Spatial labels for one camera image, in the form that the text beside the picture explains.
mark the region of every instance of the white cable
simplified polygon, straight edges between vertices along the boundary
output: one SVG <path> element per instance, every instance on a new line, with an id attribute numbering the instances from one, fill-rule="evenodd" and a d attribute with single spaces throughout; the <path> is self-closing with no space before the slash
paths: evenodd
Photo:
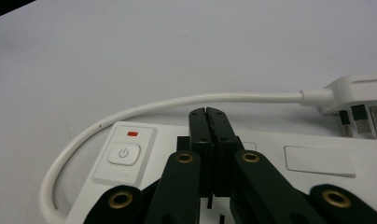
<path id="1" fill-rule="evenodd" d="M 91 125 L 84 132 L 79 134 L 58 156 L 54 163 L 49 167 L 46 176 L 40 187 L 39 192 L 39 206 L 40 211 L 48 223 L 61 224 L 66 221 L 66 214 L 59 211 L 53 202 L 53 189 L 55 180 L 62 170 L 63 166 L 75 151 L 91 138 L 94 134 L 100 132 L 104 128 L 114 124 L 117 121 L 128 119 L 137 115 L 142 115 L 148 112 L 168 109 L 182 105 L 196 105 L 208 103 L 267 103 L 267 104 L 300 104 L 303 95 L 298 93 L 219 93 L 197 95 L 190 97 L 177 98 L 173 100 L 166 100 L 149 105 L 142 105 L 135 108 L 121 111 L 108 118 L 102 119 Z"/>

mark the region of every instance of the screw hole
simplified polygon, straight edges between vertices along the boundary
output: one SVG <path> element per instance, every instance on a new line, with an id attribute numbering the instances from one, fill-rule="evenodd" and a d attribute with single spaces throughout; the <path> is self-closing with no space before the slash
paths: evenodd
<path id="1" fill-rule="evenodd" d="M 242 159 L 247 162 L 257 162 L 260 160 L 260 157 L 254 153 L 246 152 L 242 155 Z"/>
<path id="2" fill-rule="evenodd" d="M 109 206 L 114 209 L 120 209 L 130 205 L 132 201 L 133 195 L 127 190 L 122 190 L 110 196 Z"/>
<path id="3" fill-rule="evenodd" d="M 326 202 L 336 207 L 347 208 L 351 206 L 351 200 L 337 190 L 325 190 L 322 192 L 322 197 Z"/>
<path id="4" fill-rule="evenodd" d="M 179 154 L 177 155 L 177 160 L 182 163 L 188 163 L 193 160 L 193 157 L 189 154 Z"/>

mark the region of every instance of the metal ring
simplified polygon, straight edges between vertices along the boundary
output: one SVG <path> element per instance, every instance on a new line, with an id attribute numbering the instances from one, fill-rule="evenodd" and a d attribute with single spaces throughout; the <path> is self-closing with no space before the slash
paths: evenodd
<path id="1" fill-rule="evenodd" d="M 119 196 L 125 197 L 125 200 L 123 202 L 116 202 L 116 199 Z M 120 209 L 120 208 L 124 208 L 124 207 L 130 205 L 130 203 L 132 201 L 133 201 L 133 195 L 127 190 L 121 190 L 121 191 L 118 191 L 118 192 L 116 192 L 116 193 L 114 193 L 110 196 L 109 206 L 114 208 L 114 209 Z"/>
<path id="2" fill-rule="evenodd" d="M 335 199 L 332 198 L 332 195 L 338 196 L 342 200 L 340 202 L 336 201 Z M 323 199 L 325 199 L 326 202 L 328 202 L 328 203 L 330 203 L 330 204 L 332 204 L 336 207 L 347 208 L 347 207 L 351 206 L 351 200 L 349 200 L 349 198 L 346 197 L 345 195 L 339 193 L 337 190 L 333 190 L 333 189 L 325 190 L 325 191 L 322 192 L 322 197 L 323 197 Z"/>
<path id="3" fill-rule="evenodd" d="M 242 159 L 247 162 L 258 162 L 260 157 L 252 152 L 246 152 L 242 154 Z"/>
<path id="4" fill-rule="evenodd" d="M 182 163 L 188 163 L 188 162 L 191 162 L 192 160 L 194 160 L 194 158 L 188 153 L 179 154 L 179 155 L 177 155 L 176 158 L 179 162 L 182 162 Z"/>

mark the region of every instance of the power symbol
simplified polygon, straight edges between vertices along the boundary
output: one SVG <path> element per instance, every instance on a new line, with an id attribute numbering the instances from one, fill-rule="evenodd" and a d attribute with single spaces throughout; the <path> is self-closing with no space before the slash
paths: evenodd
<path id="1" fill-rule="evenodd" d="M 122 149 L 120 152 L 119 152 L 119 156 L 121 158 L 126 158 L 128 156 L 128 154 L 130 153 L 130 151 L 127 149 L 127 148 L 124 148 Z"/>

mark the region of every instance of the rectangular button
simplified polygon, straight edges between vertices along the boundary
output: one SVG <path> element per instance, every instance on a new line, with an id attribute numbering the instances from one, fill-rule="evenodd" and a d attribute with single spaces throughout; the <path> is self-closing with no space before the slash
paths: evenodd
<path id="1" fill-rule="evenodd" d="M 355 177 L 348 150 L 340 148 L 285 147 L 286 168 L 321 175 Z"/>

